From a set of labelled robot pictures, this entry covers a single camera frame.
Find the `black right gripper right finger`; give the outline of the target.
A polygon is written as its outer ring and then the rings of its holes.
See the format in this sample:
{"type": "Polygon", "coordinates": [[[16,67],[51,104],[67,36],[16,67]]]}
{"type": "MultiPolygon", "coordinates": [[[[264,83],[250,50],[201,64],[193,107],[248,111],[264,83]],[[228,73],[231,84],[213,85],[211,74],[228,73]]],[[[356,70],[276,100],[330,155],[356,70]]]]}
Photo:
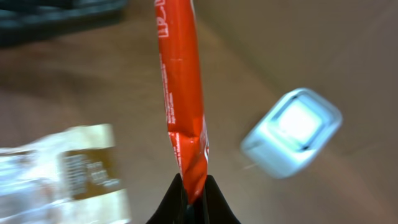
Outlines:
{"type": "Polygon", "coordinates": [[[212,175],[206,177],[202,203],[206,224],[241,224],[230,209],[212,175]]]}

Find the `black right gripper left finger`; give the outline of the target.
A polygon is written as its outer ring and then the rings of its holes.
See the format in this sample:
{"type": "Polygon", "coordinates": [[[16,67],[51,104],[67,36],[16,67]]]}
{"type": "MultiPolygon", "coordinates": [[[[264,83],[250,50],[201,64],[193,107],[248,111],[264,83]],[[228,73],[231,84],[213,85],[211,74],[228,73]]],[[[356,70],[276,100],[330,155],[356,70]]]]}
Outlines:
{"type": "Polygon", "coordinates": [[[187,193],[180,174],[176,174],[147,224],[184,224],[187,193]]]}

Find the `beige snack pouch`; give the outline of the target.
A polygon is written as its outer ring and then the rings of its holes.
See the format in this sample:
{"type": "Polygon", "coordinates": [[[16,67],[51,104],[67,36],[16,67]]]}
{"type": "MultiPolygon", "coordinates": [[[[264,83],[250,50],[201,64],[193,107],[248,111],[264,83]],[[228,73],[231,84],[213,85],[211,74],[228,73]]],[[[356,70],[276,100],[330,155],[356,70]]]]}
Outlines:
{"type": "Polygon", "coordinates": [[[1,148],[1,223],[130,223],[109,124],[1,148]]]}

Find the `red stick sachet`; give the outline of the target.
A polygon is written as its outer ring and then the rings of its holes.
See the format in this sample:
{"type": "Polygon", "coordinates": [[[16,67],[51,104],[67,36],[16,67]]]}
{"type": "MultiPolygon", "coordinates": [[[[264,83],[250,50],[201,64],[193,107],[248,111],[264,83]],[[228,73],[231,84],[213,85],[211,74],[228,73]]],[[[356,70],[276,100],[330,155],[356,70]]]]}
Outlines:
{"type": "Polygon", "coordinates": [[[202,196],[208,168],[197,28],[192,0],[155,0],[167,132],[189,204],[202,196]]]}

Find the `white barcode scanner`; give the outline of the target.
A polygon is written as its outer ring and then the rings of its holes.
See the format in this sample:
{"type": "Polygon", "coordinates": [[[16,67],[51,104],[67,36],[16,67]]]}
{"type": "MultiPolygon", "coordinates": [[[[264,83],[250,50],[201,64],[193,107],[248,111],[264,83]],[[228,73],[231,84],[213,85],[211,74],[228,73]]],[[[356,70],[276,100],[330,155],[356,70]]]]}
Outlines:
{"type": "Polygon", "coordinates": [[[343,122],[340,110],[308,88],[285,95],[241,142],[242,152],[276,179],[295,175],[318,156],[343,122]]]}

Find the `grey plastic mesh basket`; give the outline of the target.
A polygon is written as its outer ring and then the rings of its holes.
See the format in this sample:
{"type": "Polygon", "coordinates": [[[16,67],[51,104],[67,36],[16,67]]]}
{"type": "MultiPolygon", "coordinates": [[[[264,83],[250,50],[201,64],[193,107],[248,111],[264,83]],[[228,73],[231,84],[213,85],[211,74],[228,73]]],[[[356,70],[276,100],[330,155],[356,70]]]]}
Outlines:
{"type": "Polygon", "coordinates": [[[117,23],[127,0],[1,0],[1,47],[117,23]]]}

